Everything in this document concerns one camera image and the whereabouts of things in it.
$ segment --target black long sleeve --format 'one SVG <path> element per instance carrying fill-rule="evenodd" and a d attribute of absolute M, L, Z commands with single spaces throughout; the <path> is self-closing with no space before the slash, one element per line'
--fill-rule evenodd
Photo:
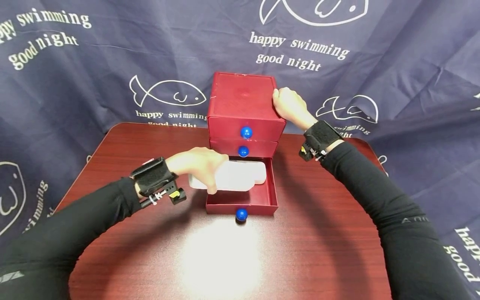
<path fill-rule="evenodd" d="M 377 226 L 393 299 L 470 299 L 426 215 L 379 168 L 350 143 L 335 147 L 322 166 Z"/>
<path fill-rule="evenodd" d="M 39 222 L 0 253 L 0 299 L 69 299 L 68 280 L 85 248 L 138 210 L 134 182 L 122 178 Z"/>

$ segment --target wrist strap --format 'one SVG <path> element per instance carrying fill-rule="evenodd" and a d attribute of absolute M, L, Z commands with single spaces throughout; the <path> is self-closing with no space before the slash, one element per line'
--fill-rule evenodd
<path fill-rule="evenodd" d="M 310 127 L 305 133 L 299 155 L 305 161 L 315 158 L 316 161 L 323 160 L 327 154 L 326 148 L 333 142 L 343 140 L 343 137 L 327 122 L 320 120 Z"/>
<path fill-rule="evenodd" d="M 148 204 L 156 205 L 156 201 L 164 194 L 168 194 L 173 204 L 180 203 L 186 199 L 185 191 L 179 189 L 175 180 L 178 175 L 171 172 L 163 157 L 151 159 L 131 174 L 137 182 L 143 197 L 150 201 L 143 201 L 142 208 Z"/>

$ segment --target table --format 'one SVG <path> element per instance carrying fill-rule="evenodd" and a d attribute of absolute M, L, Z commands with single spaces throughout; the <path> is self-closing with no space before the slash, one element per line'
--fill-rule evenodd
<path fill-rule="evenodd" d="M 72 298 L 175 300 L 389 299 L 383 252 L 370 217 L 315 162 L 301 135 L 283 134 L 274 156 L 275 216 L 207 215 L 205 191 L 166 199 L 118 223 L 80 257 Z M 367 143 L 349 139 L 381 168 Z M 106 135 L 59 209 L 128 176 L 146 160 L 208 147 L 205 128 L 121 123 Z"/>

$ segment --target reddish brown table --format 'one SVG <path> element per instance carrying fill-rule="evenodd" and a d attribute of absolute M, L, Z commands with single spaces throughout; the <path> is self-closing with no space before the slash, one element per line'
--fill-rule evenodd
<path fill-rule="evenodd" d="M 207 215 L 205 191 L 177 183 L 189 200 L 165 200 L 117 224 L 81 256 L 72 298 L 174 300 L 389 299 L 377 231 L 333 176 L 283 134 L 274 157 L 274 217 Z M 350 139 L 380 168 L 370 147 Z M 128 176 L 156 156 L 208 146 L 207 129 L 122 123 L 113 127 L 59 208 Z"/>

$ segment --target human hand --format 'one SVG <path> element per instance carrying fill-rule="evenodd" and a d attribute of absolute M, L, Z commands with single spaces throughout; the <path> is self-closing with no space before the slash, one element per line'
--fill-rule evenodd
<path fill-rule="evenodd" d="M 166 159 L 170 172 L 177 175 L 192 174 L 207 186 L 207 193 L 216 193 L 215 172 L 228 160 L 228 155 L 208 148 L 195 147 Z"/>
<path fill-rule="evenodd" d="M 307 104 L 302 97 L 288 87 L 274 90 L 273 105 L 282 118 L 289 120 L 303 131 L 317 122 L 317 119 L 308 112 Z"/>

